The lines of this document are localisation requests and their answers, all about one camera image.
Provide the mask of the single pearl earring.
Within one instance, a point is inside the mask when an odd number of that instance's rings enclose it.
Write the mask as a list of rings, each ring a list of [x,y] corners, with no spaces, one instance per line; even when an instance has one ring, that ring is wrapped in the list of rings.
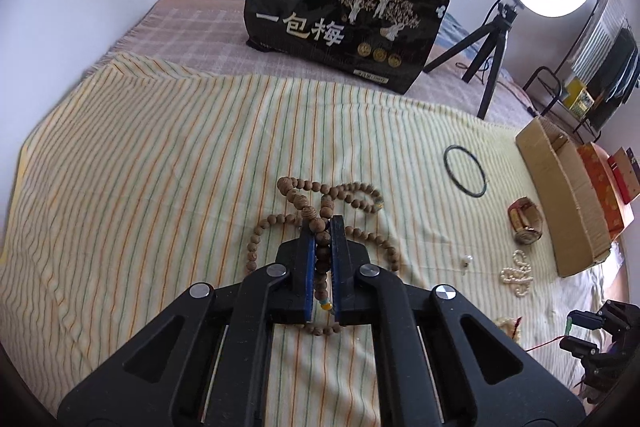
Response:
[[[468,269],[473,261],[474,261],[474,258],[471,255],[463,256],[461,260],[462,267],[464,269]]]

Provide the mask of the black tripod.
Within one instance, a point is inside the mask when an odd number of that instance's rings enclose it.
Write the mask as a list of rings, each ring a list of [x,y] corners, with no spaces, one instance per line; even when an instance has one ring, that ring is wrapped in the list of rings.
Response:
[[[474,30],[461,41],[440,54],[435,60],[428,62],[423,69],[425,74],[452,60],[462,51],[469,49],[473,44],[481,42],[480,49],[475,54],[471,64],[465,69],[462,80],[469,83],[483,65],[490,61],[489,74],[485,82],[483,98],[477,109],[476,117],[485,119],[494,96],[500,68],[506,52],[506,42],[512,29],[514,20],[518,16],[518,9],[514,5],[499,3],[497,15],[488,23]]]

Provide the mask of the cardboard tray box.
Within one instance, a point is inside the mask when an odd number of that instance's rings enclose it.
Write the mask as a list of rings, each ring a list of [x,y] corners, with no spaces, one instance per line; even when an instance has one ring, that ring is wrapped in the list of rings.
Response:
[[[536,187],[559,276],[572,277],[604,261],[612,239],[578,147],[542,117],[515,142]]]

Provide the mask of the yellow striped cloth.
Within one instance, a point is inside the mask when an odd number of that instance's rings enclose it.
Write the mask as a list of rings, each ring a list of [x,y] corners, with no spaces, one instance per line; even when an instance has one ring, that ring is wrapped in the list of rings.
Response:
[[[564,331],[568,312],[601,306],[604,277],[591,268],[562,279],[541,239],[527,254],[529,292],[515,296],[500,281],[515,249],[506,210],[536,197],[515,137],[380,91],[117,54],[22,147],[1,257],[2,345],[55,411],[191,284],[242,280],[258,222],[292,211],[281,176],[376,187],[376,215],[337,212],[396,249],[405,282],[448,283],[491,320],[523,317],[525,347],[543,343]],[[449,181],[442,153],[454,144],[483,165],[483,197]],[[582,379],[557,343],[530,354],[568,387]]]

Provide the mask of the red white box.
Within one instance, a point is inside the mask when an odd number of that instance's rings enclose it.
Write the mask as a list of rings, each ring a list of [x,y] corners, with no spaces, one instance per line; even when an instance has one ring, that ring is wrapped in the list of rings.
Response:
[[[634,152],[630,147],[621,147],[608,158],[608,165],[614,174],[623,202],[629,204],[640,192],[639,163]]]

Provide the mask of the black bangle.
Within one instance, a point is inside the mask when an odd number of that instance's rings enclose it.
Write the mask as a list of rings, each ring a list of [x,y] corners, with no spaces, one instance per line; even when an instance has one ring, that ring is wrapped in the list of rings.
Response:
[[[449,145],[442,153],[442,165],[449,181],[462,194],[483,197],[488,189],[485,169],[477,157],[459,144]]]

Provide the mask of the pink checked bed sheet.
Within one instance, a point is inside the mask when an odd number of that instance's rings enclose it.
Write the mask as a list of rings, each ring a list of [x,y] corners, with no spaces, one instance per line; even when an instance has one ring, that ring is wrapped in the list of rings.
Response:
[[[373,82],[278,52],[250,48],[244,24],[243,0],[158,0],[97,62],[89,75],[118,52],[128,52],[216,75],[260,74],[347,83],[384,92]],[[415,100],[450,106],[475,115],[485,91],[484,82],[462,81],[471,55],[463,53],[434,72],[422,74],[406,95]]]

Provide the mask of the black clothes rack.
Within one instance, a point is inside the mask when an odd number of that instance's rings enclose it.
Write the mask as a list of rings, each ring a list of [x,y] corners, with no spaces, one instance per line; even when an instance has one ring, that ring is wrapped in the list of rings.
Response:
[[[563,105],[565,86],[575,77],[594,100],[585,117],[576,118]],[[532,113],[565,127],[579,142],[599,141],[605,124],[639,89],[639,39],[632,31],[622,0],[596,0],[570,49],[553,68],[540,66],[524,84],[546,98]]]

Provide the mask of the black snack bag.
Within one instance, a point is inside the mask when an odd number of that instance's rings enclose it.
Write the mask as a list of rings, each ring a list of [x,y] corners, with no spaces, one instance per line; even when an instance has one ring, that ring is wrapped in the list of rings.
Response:
[[[434,46],[449,0],[245,0],[248,41],[404,94]]]

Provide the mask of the yellow box on rack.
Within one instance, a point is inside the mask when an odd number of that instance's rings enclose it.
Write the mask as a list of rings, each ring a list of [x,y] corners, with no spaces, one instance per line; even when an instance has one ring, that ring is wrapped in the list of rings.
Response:
[[[594,100],[589,94],[585,83],[575,77],[567,83],[565,91],[566,95],[563,98],[563,105],[576,118],[585,117],[594,104]]]

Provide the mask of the gold brown wrist watch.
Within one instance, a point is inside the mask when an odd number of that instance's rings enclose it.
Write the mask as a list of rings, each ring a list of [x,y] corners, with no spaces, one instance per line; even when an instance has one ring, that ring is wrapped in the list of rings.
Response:
[[[521,197],[506,210],[516,243],[532,245],[541,239],[544,217],[528,197]]]

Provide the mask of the red cord jade pendant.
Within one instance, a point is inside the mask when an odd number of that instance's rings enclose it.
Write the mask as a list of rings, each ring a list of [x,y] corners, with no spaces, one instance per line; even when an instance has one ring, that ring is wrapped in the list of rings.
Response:
[[[494,324],[498,327],[498,329],[500,329],[500,331],[503,331],[511,340],[514,341],[514,343],[517,343],[526,352],[533,352],[541,348],[550,346],[552,345],[552,343],[558,343],[564,338],[564,334],[562,334],[546,340],[543,343],[538,343],[538,345],[525,347],[522,343],[522,320],[523,317],[517,317],[516,319],[509,319],[509,317],[498,317],[498,319],[494,320]]]

